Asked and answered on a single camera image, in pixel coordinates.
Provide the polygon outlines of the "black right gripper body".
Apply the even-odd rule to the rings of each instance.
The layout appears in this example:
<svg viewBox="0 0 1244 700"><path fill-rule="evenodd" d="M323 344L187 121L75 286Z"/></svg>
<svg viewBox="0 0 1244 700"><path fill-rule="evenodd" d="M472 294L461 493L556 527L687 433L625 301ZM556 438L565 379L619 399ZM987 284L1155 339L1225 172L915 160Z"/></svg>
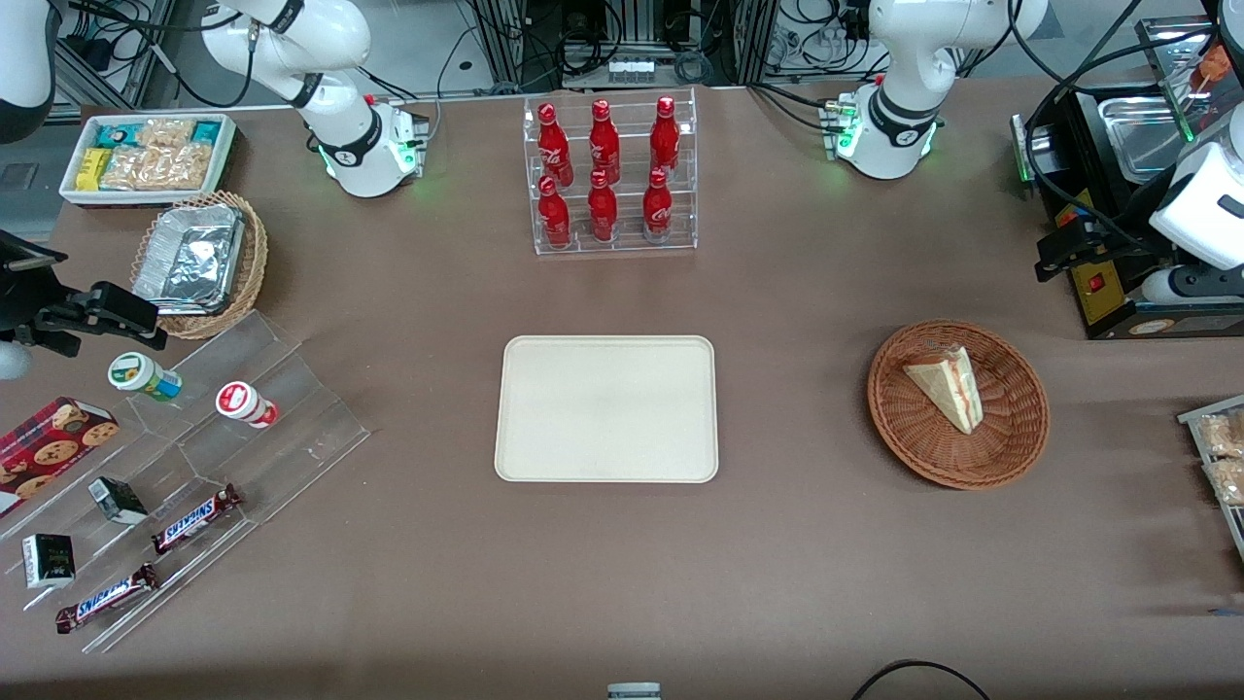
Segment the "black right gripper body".
<svg viewBox="0 0 1244 700"><path fill-rule="evenodd" d="M53 251L1 230L1 333L14 337L22 325L34 325L45 307L66 305L77 293L58 283L53 266L67 261Z"/></svg>

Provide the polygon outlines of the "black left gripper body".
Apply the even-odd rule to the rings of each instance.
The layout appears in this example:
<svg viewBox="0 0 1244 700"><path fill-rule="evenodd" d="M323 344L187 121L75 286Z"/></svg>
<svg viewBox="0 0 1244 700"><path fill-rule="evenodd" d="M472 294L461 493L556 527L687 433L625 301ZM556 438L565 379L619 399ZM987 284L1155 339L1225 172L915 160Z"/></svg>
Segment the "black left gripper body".
<svg viewBox="0 0 1244 700"><path fill-rule="evenodd" d="M1140 279L1154 269L1171 267L1183 262L1183 252L1174 242L1151 225L1156 208L1131 208L1112 213L1103 264L1120 267L1123 279Z"/></svg>

